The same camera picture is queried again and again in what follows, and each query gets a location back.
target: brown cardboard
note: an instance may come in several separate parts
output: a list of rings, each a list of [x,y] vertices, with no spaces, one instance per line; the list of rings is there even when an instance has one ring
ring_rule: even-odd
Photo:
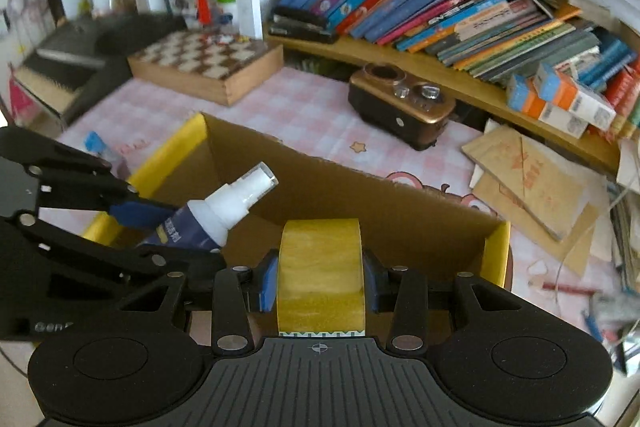
[[[571,234],[564,241],[553,239],[538,222],[523,208],[513,195],[500,185],[494,177],[483,174],[473,189],[476,198],[488,204],[504,219],[508,219],[513,226],[529,237],[570,270],[583,276],[589,261],[589,251],[593,229],[585,232],[598,218],[598,210],[588,203],[575,223]]]
[[[356,217],[363,247],[385,266],[410,266],[428,279],[446,281],[457,272],[468,271],[468,267],[479,267],[485,240],[504,227],[498,219],[437,194],[303,155],[272,137],[212,116],[195,118],[206,123],[206,130],[197,127],[196,133],[204,136],[204,141],[194,140],[193,150],[168,173],[160,173],[161,166],[153,163],[154,156],[141,171],[146,169],[158,176],[157,183],[151,184],[156,188],[150,192],[141,190],[141,195],[182,205],[189,199],[205,198],[264,161],[279,184],[230,231],[222,249],[229,266],[255,266],[271,248],[279,248],[282,229],[290,219]],[[187,139],[188,133],[180,135],[184,149],[188,149],[183,143]],[[171,157],[164,155],[162,161]],[[104,227],[105,235],[113,232],[106,232],[108,228]],[[99,232],[94,240],[101,241]],[[117,243],[125,244],[124,236]],[[506,251],[502,254],[506,262]],[[442,317],[436,317],[440,319],[436,323],[446,330],[447,320]],[[253,319],[254,327],[263,334],[277,334],[274,314]],[[390,314],[367,314],[367,334],[384,339],[389,320]],[[203,338],[207,327],[210,321],[204,314]],[[443,331],[434,333],[437,338],[442,334]]]
[[[584,209],[584,187],[528,139],[503,125],[462,150],[510,190],[552,237],[569,236]]]

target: black object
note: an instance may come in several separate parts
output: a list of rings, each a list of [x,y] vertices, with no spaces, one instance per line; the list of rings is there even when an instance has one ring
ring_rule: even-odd
[[[185,28],[182,17],[167,14],[85,16],[57,28],[22,67],[77,93],[62,113],[41,100],[68,125],[132,77],[129,55]]]
[[[140,198],[110,165],[19,127],[0,129],[0,339],[41,340],[165,273],[187,275],[187,311],[210,309],[220,254],[114,250],[38,219],[41,207],[103,210],[152,227],[176,210]]]
[[[370,253],[365,263],[369,305],[394,309],[386,349],[366,337],[254,347],[247,267],[216,276],[214,346],[198,347],[180,331],[181,285],[157,280],[38,347],[29,379],[46,425],[600,425],[588,410],[612,368],[589,335],[470,273],[432,285]],[[441,305],[454,331],[427,346],[427,310]]]

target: stack of books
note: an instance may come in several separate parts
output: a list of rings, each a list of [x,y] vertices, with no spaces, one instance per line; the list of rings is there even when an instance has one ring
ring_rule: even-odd
[[[308,14],[300,19],[305,28],[324,38],[330,32],[428,54],[504,88],[514,74],[533,77],[542,62],[606,94],[638,58],[616,36],[580,19],[580,9],[554,0],[281,0],[278,8]]]

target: white container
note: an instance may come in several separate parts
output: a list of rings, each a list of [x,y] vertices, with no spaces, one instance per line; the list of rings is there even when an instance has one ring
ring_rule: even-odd
[[[205,200],[191,200],[147,237],[144,245],[218,251],[249,209],[278,184],[271,169],[259,163]]]

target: roll of tape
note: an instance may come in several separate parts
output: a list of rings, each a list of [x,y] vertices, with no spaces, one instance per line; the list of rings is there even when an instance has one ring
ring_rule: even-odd
[[[276,299],[283,336],[364,335],[358,220],[288,221],[282,232]]]

